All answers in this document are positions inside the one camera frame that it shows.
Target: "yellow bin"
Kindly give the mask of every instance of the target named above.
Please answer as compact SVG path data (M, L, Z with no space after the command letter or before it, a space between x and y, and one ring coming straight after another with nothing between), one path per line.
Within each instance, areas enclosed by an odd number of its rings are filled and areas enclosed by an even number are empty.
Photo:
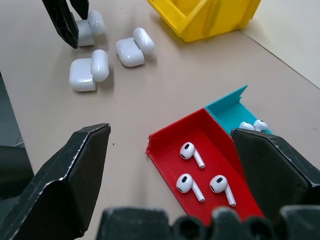
M261 0L147 0L185 42L244 29Z

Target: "teal tray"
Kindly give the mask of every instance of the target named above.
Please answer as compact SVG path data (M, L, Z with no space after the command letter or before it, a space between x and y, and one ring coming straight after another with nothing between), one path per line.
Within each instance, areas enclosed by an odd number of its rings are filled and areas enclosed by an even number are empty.
M240 102L241 94L247 87L248 85L245 85L205 107L208 113L229 135L231 130L238 128L241 122L254 124L257 120L257 118Z

